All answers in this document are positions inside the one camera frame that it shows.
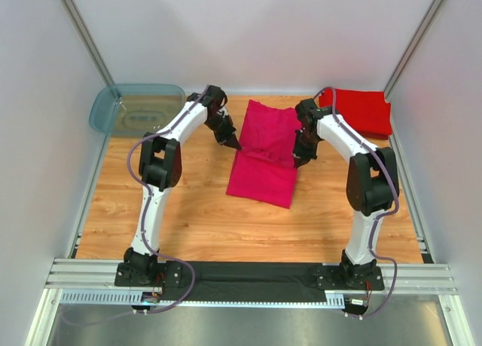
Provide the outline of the magenta t shirt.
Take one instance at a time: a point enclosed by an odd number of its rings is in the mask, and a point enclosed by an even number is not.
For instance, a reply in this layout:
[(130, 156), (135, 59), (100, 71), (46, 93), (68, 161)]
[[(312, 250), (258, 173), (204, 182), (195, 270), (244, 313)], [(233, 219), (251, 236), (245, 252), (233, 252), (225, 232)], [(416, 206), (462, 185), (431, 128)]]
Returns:
[(226, 194), (288, 209), (297, 169), (292, 152), (300, 128), (293, 108), (275, 109), (249, 100)]

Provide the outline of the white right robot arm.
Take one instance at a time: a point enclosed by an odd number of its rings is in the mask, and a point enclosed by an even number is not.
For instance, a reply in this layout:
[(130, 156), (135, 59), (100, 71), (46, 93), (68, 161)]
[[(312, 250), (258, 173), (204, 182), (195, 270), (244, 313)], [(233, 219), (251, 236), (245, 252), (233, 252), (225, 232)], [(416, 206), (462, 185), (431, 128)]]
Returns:
[(353, 208), (353, 226), (344, 258), (352, 265), (375, 259), (374, 249), (382, 218), (393, 213), (400, 194), (396, 156), (390, 147), (380, 148), (351, 128), (332, 108), (319, 108), (315, 100), (295, 106), (301, 128), (295, 131), (294, 166), (317, 159), (321, 141), (333, 146), (348, 163), (346, 197)]

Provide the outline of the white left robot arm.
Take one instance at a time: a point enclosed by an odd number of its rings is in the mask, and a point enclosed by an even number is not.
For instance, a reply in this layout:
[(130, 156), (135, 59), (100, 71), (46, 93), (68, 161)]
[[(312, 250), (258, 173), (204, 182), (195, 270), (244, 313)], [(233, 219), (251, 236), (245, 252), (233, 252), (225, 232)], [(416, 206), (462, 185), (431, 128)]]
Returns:
[(192, 93), (165, 127), (146, 133), (128, 152), (127, 169), (142, 186), (142, 207), (129, 248), (133, 254), (160, 255), (160, 226), (169, 196), (182, 175), (182, 146), (198, 127), (207, 126), (219, 145), (242, 148), (226, 105), (227, 94), (210, 84), (201, 93)]

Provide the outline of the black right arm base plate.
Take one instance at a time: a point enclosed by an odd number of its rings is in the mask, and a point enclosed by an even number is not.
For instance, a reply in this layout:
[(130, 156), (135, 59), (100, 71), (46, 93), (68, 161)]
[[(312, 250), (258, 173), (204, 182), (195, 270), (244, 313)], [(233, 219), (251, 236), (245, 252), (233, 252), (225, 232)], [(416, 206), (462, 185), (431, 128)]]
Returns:
[(385, 289), (383, 275), (376, 263), (366, 265), (317, 265), (313, 269), (317, 287), (323, 290), (366, 291)]

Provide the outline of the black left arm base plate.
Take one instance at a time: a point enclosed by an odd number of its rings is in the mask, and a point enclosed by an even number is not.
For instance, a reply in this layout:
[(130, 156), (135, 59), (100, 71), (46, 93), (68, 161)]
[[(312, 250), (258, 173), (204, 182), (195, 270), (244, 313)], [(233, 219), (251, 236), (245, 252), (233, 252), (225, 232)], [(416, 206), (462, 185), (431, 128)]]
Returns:
[(140, 256), (119, 263), (115, 286), (179, 288), (184, 266), (178, 262), (158, 262), (156, 257)]

